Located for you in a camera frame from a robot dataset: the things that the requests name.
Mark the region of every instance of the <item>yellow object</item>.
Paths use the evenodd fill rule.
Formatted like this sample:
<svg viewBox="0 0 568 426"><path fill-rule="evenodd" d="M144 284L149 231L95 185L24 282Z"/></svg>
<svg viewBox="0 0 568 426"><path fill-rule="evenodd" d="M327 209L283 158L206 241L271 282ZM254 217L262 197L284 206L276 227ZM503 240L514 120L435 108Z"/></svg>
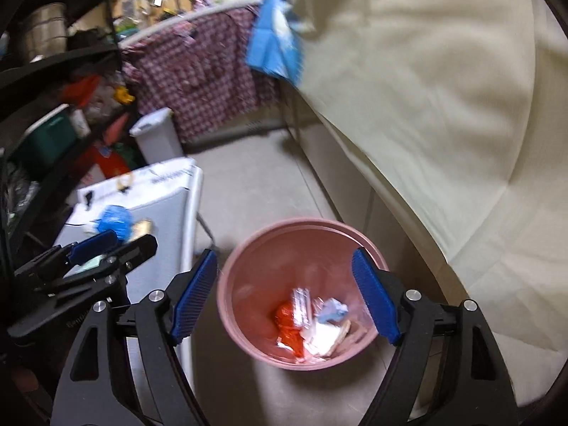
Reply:
<svg viewBox="0 0 568 426"><path fill-rule="evenodd" d="M177 14L178 11L178 0L164 0L164 2L162 3L162 7L164 8L164 11L169 12L171 14Z"/></svg>
<svg viewBox="0 0 568 426"><path fill-rule="evenodd" d="M191 11L191 1L189 0L180 0L180 9L183 12L189 12Z"/></svg>
<svg viewBox="0 0 568 426"><path fill-rule="evenodd" d="M132 96L126 89L126 86L117 86L114 89L114 99L121 104L127 105L134 101L134 96Z"/></svg>
<svg viewBox="0 0 568 426"><path fill-rule="evenodd" d="M131 171L118 175L116 178L116 189L119 192L126 192L127 189L132 187L132 182L134 182L134 174Z"/></svg>
<svg viewBox="0 0 568 426"><path fill-rule="evenodd" d="M146 234L151 234L152 225L153 223L150 219L142 219L137 223L134 223L132 225L132 234L130 235L129 242L134 242L134 240L139 239Z"/></svg>

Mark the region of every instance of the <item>metal pot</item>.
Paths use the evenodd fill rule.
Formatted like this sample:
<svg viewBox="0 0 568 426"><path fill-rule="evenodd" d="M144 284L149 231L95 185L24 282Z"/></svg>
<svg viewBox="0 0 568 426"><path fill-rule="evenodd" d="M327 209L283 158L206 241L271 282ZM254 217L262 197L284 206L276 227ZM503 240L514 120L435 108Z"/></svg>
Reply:
<svg viewBox="0 0 568 426"><path fill-rule="evenodd" d="M51 3L36 9L22 22L19 50L30 62L35 56L49 57L67 49L65 5Z"/></svg>

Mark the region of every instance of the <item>red object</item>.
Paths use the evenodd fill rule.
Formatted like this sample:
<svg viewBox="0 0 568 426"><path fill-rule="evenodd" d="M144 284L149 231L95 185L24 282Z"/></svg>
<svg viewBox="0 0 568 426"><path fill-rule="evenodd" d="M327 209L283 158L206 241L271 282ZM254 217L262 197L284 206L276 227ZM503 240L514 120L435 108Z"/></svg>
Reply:
<svg viewBox="0 0 568 426"><path fill-rule="evenodd" d="M207 6L205 0L193 0L192 3L193 3L193 9L204 8L205 6Z"/></svg>
<svg viewBox="0 0 568 426"><path fill-rule="evenodd" d="M300 335L300 330L294 326L292 301L286 301L278 306L274 313L274 320L282 343L292 349L295 357L303 358L304 339Z"/></svg>
<svg viewBox="0 0 568 426"><path fill-rule="evenodd" d="M120 133L129 119L129 114L125 113L119 119L117 119L112 125L110 125L107 130L103 133L104 143L107 146L112 146L114 143L118 142L120 139Z"/></svg>
<svg viewBox="0 0 568 426"><path fill-rule="evenodd" d="M114 152L113 149L102 144L94 144L91 149L94 163L100 167L104 177L107 179L130 172L130 168L126 165L124 159Z"/></svg>
<svg viewBox="0 0 568 426"><path fill-rule="evenodd" d="M80 108L85 107L97 86L99 86L100 76L89 75L82 80L67 86L61 93L61 100L68 104L74 104Z"/></svg>

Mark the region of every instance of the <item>white trash can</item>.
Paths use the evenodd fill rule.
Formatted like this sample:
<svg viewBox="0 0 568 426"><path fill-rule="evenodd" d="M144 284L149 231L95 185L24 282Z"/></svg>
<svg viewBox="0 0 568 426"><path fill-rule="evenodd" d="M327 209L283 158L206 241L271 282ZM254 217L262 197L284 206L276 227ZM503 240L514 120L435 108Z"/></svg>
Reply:
<svg viewBox="0 0 568 426"><path fill-rule="evenodd" d="M145 115L130 129L149 165L184 156L172 115L171 109L164 107Z"/></svg>

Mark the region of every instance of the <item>green storage box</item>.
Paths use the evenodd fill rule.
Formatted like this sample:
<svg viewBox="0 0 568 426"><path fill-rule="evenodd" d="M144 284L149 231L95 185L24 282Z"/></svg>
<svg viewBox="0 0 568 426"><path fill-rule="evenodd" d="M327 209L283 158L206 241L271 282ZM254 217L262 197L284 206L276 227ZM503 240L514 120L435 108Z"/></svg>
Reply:
<svg viewBox="0 0 568 426"><path fill-rule="evenodd" d="M31 125L13 153L32 179L41 181L77 140L69 120L71 107L62 104Z"/></svg>

